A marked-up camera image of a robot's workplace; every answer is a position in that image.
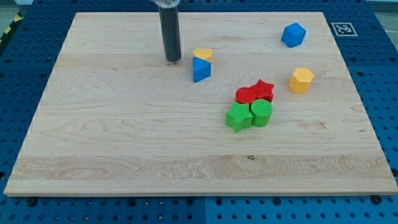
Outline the silver rod mount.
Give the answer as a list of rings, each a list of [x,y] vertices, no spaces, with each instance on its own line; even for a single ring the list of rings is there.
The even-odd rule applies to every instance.
[[[180,0],[149,0],[154,2],[158,6],[178,6]]]

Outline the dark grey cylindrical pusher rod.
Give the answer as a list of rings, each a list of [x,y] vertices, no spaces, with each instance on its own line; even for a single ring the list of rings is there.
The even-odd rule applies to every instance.
[[[178,7],[159,6],[159,16],[165,58],[169,62],[178,62],[181,59]]]

